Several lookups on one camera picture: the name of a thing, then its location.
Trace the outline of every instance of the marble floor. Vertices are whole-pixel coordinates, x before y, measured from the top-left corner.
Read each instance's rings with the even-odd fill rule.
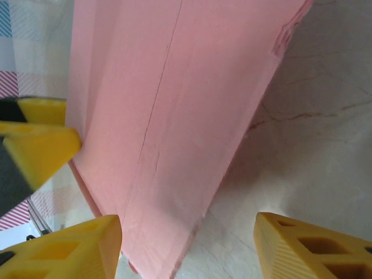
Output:
[[[71,0],[25,2],[41,10],[54,5],[50,13],[59,17],[49,19],[54,28],[48,29],[48,40],[68,32],[69,24],[60,27],[58,20],[71,19]],[[372,241],[371,26],[369,0],[315,1],[294,34],[178,279],[261,278],[252,236],[259,211]],[[62,56],[66,45],[59,47]],[[17,58],[20,47],[15,48],[16,64],[23,67],[24,61]],[[42,71],[58,67],[48,62],[55,59],[49,48],[51,44],[45,44],[44,64],[33,56],[34,66]],[[64,70],[55,70],[59,78],[53,80],[62,88]],[[51,80],[43,82],[44,95],[65,94],[56,93]],[[92,218],[67,167],[42,191],[63,192],[52,198],[55,208],[62,210],[47,217],[53,228]],[[138,278],[125,258],[119,261],[117,278]]]

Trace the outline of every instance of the striped fabric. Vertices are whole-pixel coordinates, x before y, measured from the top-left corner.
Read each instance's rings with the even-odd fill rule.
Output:
[[[18,95],[17,73],[13,71],[0,71],[0,98]]]
[[[0,1],[0,36],[12,37],[9,4],[5,1]]]
[[[27,201],[21,202],[6,215],[0,218],[0,231],[17,227],[30,222]]]

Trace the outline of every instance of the pink foam board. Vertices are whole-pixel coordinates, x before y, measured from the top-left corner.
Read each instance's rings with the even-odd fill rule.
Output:
[[[75,3],[74,171],[140,275],[171,278],[311,1]]]

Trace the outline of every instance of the floor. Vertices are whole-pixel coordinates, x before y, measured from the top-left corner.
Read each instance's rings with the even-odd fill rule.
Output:
[[[72,1],[33,0],[24,5],[48,14],[37,23],[46,35],[39,45],[14,43],[17,69],[40,69],[42,94],[63,96],[67,68],[55,61],[68,60]],[[261,278],[252,238],[259,211],[372,241],[370,26],[369,0],[315,1],[295,32],[178,279]],[[28,64],[20,51],[25,48],[34,58]],[[50,70],[53,77],[43,74]],[[92,218],[67,167],[43,191],[58,193],[52,200],[62,210],[48,217],[54,229]],[[66,198],[73,196],[73,201]],[[125,258],[120,259],[117,278],[138,278]]]

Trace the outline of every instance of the pink board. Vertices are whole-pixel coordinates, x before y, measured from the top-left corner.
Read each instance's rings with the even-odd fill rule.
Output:
[[[170,278],[311,1],[75,3],[75,171],[96,208],[120,216],[143,278]]]

